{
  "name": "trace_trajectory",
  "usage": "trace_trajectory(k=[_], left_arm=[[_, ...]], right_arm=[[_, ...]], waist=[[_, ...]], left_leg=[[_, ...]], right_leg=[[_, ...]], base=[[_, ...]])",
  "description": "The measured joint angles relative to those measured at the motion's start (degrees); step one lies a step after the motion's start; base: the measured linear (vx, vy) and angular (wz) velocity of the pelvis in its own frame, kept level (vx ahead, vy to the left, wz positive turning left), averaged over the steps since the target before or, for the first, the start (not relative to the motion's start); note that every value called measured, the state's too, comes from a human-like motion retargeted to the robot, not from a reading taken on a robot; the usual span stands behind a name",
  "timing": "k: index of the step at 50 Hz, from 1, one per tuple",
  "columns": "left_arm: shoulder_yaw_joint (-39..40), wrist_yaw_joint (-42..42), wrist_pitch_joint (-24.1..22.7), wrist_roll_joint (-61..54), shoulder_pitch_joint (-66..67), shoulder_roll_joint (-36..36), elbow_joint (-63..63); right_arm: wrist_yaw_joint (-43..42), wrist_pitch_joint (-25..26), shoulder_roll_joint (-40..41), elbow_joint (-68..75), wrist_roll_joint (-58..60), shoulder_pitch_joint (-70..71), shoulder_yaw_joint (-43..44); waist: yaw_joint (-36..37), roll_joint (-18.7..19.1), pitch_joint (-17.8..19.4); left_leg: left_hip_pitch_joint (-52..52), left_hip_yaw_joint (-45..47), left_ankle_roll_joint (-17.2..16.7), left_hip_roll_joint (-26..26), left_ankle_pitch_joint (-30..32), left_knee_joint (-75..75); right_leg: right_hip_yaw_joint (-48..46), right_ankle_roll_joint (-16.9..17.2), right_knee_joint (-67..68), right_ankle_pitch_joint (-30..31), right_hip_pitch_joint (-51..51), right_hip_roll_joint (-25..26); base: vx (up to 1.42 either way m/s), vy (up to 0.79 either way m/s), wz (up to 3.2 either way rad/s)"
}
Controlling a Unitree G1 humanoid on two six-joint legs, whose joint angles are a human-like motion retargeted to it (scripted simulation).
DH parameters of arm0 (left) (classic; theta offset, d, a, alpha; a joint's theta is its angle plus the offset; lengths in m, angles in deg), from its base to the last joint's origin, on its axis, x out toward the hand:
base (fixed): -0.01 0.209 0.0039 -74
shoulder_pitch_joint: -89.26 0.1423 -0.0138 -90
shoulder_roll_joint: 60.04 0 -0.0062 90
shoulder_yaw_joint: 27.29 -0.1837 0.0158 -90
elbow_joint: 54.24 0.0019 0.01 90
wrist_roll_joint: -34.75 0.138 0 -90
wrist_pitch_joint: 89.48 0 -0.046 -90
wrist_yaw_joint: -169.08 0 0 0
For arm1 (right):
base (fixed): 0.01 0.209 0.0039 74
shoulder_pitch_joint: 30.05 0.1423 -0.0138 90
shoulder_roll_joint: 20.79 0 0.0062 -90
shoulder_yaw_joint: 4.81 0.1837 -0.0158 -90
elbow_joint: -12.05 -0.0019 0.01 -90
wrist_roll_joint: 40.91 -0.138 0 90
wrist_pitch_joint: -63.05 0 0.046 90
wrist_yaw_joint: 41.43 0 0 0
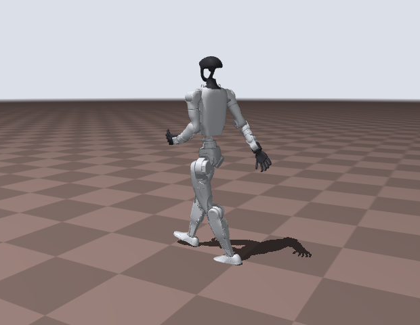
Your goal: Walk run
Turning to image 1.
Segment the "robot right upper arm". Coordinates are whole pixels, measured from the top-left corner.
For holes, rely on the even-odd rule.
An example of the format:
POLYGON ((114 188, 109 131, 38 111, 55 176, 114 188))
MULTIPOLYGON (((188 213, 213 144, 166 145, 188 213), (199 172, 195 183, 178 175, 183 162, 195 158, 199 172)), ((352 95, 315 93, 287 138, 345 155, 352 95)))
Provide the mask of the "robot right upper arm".
POLYGON ((237 104, 235 93, 231 89, 225 89, 228 94, 228 101, 227 101, 227 107, 231 114, 234 117, 233 125, 235 128, 239 129, 242 126, 246 125, 245 119, 242 116, 242 113, 240 111, 240 107, 237 104))

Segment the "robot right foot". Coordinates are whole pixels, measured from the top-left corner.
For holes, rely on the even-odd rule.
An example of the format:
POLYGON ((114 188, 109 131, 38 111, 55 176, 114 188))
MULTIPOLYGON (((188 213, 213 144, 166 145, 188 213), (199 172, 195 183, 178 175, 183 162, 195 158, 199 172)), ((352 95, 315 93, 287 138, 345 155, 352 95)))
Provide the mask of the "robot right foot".
POLYGON ((191 236, 192 237, 191 238, 187 234, 188 234, 188 232, 179 232, 179 231, 175 231, 173 233, 173 235, 176 236, 177 238, 179 238, 180 240, 186 241, 189 244, 191 244, 192 246, 198 246, 198 244, 199 244, 198 237, 196 237, 196 236, 192 237, 191 236))

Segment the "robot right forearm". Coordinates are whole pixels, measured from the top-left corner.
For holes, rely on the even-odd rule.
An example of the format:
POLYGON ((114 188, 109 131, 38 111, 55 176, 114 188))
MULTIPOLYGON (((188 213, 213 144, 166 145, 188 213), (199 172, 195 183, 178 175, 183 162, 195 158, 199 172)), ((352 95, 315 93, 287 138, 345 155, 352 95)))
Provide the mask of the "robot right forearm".
POLYGON ((243 136, 246 139, 246 142, 250 145, 251 149, 253 151, 255 151, 256 149, 258 149, 258 146, 256 144, 257 139, 256 137, 253 135, 253 132, 251 131, 251 128, 248 124, 248 122, 245 120, 246 125, 244 125, 241 129, 240 132, 243 134, 243 136))

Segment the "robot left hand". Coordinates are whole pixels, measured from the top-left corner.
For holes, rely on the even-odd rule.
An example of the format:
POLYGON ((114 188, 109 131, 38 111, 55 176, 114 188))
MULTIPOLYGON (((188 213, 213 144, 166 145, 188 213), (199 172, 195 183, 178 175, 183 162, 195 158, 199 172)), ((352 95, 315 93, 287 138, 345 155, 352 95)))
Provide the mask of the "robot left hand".
POLYGON ((167 130, 167 133, 165 134, 167 137, 167 141, 169 142, 169 145, 174 145, 172 137, 177 137, 178 135, 172 135, 169 132, 169 129, 167 130))

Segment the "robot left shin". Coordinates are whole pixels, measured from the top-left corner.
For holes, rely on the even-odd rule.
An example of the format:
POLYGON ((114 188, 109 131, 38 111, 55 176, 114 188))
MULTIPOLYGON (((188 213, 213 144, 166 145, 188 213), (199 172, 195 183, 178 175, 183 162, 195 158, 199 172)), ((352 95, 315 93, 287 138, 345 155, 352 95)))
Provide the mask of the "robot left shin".
POLYGON ((220 218, 219 212, 216 209, 210 209, 208 211, 207 220, 209 222, 209 225, 219 241, 222 249, 224 250, 227 257, 232 257, 233 249, 232 245, 230 243, 229 238, 229 230, 228 230, 228 224, 225 217, 220 218))

